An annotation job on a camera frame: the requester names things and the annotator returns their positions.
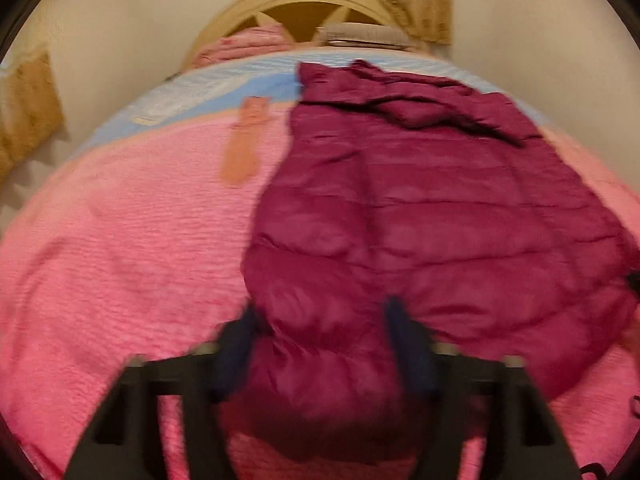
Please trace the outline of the magenta puffer jacket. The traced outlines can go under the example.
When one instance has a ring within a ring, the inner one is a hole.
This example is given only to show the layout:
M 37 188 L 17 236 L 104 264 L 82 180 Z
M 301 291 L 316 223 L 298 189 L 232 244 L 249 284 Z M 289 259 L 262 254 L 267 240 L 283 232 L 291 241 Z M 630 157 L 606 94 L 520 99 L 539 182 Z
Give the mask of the magenta puffer jacket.
M 289 456 L 407 453 L 392 299 L 470 356 L 521 356 L 547 398 L 572 388 L 638 304 L 620 219 L 500 93 L 363 61 L 297 73 L 244 252 L 259 327 L 230 422 Z

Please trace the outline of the pink and blue bedspread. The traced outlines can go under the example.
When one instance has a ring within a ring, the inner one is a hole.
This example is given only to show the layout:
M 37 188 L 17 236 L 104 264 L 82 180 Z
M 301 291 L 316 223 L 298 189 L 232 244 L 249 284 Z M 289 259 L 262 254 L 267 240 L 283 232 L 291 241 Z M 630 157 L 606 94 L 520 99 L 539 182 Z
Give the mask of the pink and blue bedspread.
M 1 240 L 1 441 L 39 479 L 64 472 L 96 408 L 133 360 L 182 356 L 215 338 L 254 301 L 242 263 L 262 193 L 290 150 L 300 64 L 367 62 L 392 73 L 488 84 L 432 60 L 405 55 L 298 52 L 284 75 L 241 84 L 238 64 L 181 76 L 137 102 L 168 123 L 129 127 L 47 180 Z M 631 232 L 639 247 L 639 201 L 595 159 L 510 100 Z M 637 353 L 624 344 L 630 324 L 576 384 L 547 398 L 580 468 L 613 471 L 638 434 Z M 289 456 L 230 422 L 219 421 L 235 479 L 413 479 L 413 446 L 385 460 Z M 168 479 L 190 479 L 178 402 L 165 398 Z M 481 437 L 463 445 L 456 479 L 481 479 Z

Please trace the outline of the beige window curtain left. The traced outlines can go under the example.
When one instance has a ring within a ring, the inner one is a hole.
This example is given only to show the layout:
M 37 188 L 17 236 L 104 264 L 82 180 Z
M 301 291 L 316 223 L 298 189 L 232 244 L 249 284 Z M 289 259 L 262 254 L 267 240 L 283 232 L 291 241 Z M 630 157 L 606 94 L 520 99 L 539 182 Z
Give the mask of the beige window curtain left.
M 1 69 L 1 181 L 65 127 L 50 54 L 40 48 Z

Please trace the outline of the striped pillow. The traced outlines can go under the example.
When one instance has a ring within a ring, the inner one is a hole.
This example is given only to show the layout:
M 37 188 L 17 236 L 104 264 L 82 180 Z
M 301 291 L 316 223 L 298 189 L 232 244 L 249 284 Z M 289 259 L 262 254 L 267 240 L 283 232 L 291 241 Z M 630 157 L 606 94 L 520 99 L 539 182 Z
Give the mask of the striped pillow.
M 338 23 L 320 27 L 317 42 L 324 46 L 387 50 L 408 50 L 413 46 L 411 38 L 399 28 L 364 23 Z

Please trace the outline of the folded pink blanket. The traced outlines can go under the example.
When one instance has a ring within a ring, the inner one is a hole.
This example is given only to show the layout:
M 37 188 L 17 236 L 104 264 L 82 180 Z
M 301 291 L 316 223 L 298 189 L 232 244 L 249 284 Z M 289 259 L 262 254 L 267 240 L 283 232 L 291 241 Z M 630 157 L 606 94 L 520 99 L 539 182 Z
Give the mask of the folded pink blanket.
M 280 24 L 254 26 L 200 47 L 187 68 L 195 70 L 222 62 L 292 50 L 295 42 Z

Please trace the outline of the cream wooden headboard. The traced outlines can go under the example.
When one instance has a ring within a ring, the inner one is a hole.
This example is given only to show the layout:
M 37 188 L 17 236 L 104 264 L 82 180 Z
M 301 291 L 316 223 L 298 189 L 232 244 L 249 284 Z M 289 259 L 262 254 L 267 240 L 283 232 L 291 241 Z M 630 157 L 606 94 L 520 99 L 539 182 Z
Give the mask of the cream wooden headboard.
M 201 30 L 180 68 L 187 70 L 201 47 L 248 25 L 280 23 L 293 41 L 303 44 L 315 40 L 320 27 L 356 18 L 369 24 L 400 25 L 383 0 L 236 0 Z

